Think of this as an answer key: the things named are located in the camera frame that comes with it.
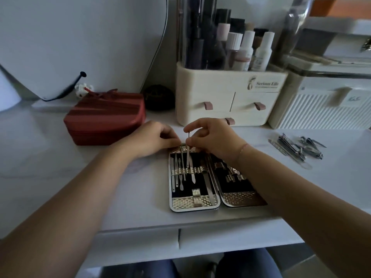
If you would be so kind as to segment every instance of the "open manicure case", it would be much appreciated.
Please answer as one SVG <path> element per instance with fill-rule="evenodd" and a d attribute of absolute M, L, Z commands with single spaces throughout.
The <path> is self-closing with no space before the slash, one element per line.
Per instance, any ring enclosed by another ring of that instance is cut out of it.
<path fill-rule="evenodd" d="M 169 205 L 174 212 L 217 209 L 221 201 L 228 207 L 262 206 L 266 202 L 239 171 L 212 154 L 187 146 L 169 151 Z"/>

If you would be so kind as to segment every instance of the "white plastic storage box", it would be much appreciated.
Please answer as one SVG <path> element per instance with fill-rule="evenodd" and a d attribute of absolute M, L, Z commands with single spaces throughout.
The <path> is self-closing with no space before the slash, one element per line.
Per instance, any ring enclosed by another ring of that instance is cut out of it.
<path fill-rule="evenodd" d="M 193 70 L 177 65 L 175 107 L 179 124 L 229 118 L 235 126 L 266 123 L 287 73 Z"/>
<path fill-rule="evenodd" d="M 368 129 L 371 75 L 289 71 L 268 123 L 273 129 Z"/>

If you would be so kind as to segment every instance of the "red zipper pouch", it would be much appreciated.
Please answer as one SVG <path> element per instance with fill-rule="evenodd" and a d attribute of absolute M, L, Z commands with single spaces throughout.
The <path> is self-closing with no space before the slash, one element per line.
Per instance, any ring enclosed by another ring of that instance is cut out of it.
<path fill-rule="evenodd" d="M 63 119 L 76 145 L 110 145 L 130 135 L 146 120 L 141 94 L 88 93 Z"/>

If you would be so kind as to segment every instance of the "drawer handle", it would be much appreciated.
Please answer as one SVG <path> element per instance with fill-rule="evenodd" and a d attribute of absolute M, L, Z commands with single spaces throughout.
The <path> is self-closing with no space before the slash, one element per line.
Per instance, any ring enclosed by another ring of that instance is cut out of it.
<path fill-rule="evenodd" d="M 233 118 L 226 118 L 225 120 L 227 121 L 227 124 L 230 126 L 233 126 L 236 123 Z"/>
<path fill-rule="evenodd" d="M 204 102 L 206 110 L 213 110 L 213 104 L 211 102 Z"/>
<path fill-rule="evenodd" d="M 254 102 L 254 104 L 255 104 L 256 109 L 259 111 L 267 109 L 267 107 L 261 102 Z"/>

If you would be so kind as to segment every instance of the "person's left hand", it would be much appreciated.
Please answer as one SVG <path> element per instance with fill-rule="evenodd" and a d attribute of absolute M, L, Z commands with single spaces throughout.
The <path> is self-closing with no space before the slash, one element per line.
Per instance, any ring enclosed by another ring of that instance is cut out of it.
<path fill-rule="evenodd" d="M 116 142 L 115 145 L 123 143 L 133 150 L 133 158 L 140 158 L 154 154 L 160 149 L 179 146 L 181 141 L 170 126 L 148 121 L 131 135 Z"/>

